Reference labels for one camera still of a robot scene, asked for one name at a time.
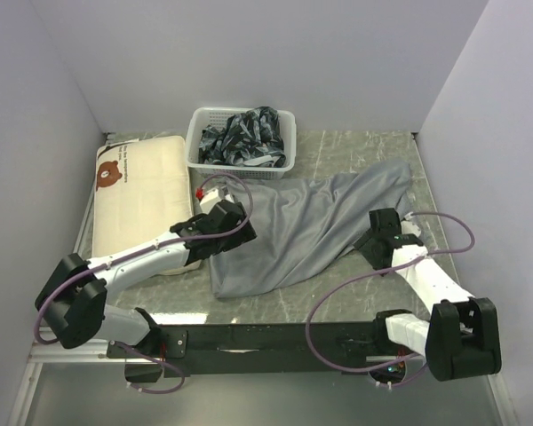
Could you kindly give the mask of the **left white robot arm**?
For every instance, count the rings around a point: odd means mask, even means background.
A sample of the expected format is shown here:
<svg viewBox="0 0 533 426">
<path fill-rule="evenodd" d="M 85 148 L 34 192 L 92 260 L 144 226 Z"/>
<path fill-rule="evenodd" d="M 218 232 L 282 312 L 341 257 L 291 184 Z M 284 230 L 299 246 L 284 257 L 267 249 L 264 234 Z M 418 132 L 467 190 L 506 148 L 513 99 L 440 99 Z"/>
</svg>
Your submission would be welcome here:
<svg viewBox="0 0 533 426">
<path fill-rule="evenodd" d="M 251 208 L 218 201 L 209 212 L 177 223 L 160 236 L 119 253 L 83 259 L 64 256 L 35 300 L 38 323 L 46 323 L 52 341 L 74 349 L 92 338 L 127 343 L 141 357 L 159 348 L 158 326 L 141 309 L 126 311 L 111 297 L 167 270 L 235 249 L 256 238 Z"/>
</svg>

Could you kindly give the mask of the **grey pillowcase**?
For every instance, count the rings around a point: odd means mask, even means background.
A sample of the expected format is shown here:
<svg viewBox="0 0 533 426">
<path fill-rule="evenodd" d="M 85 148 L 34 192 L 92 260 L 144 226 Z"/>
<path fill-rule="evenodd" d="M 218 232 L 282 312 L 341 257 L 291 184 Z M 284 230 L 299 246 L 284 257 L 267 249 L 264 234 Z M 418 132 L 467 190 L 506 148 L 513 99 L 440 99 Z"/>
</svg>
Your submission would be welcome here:
<svg viewBox="0 0 533 426">
<path fill-rule="evenodd" d="M 227 181 L 228 191 L 252 211 L 257 237 L 211 258 L 212 294 L 258 296 L 314 277 L 353 250 L 372 210 L 407 214 L 411 183 L 410 165 L 399 159 L 322 179 Z"/>
</svg>

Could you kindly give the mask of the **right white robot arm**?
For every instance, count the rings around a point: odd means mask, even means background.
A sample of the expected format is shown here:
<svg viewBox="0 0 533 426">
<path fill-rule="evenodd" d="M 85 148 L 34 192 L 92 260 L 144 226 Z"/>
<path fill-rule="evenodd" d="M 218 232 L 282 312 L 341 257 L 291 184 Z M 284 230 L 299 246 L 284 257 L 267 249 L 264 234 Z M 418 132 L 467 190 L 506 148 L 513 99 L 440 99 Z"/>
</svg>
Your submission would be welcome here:
<svg viewBox="0 0 533 426">
<path fill-rule="evenodd" d="M 354 248 L 380 275 L 394 272 L 403 278 L 430 315 L 423 320 L 406 310 L 379 312 L 372 332 L 375 349 L 391 354 L 404 346 L 424 356 L 440 382 L 499 373 L 496 306 L 457 284 L 395 209 L 372 210 L 369 221 Z"/>
</svg>

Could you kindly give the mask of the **cream bear-print pillow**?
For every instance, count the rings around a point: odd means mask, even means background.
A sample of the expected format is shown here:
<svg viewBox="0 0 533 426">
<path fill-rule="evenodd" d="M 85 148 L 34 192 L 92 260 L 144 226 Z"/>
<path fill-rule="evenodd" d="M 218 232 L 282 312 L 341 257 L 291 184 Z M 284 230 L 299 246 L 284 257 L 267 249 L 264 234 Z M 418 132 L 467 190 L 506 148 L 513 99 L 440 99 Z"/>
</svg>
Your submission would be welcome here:
<svg viewBox="0 0 533 426">
<path fill-rule="evenodd" d="M 97 151 L 91 255 L 130 249 L 194 215 L 181 136 L 109 143 Z"/>
</svg>

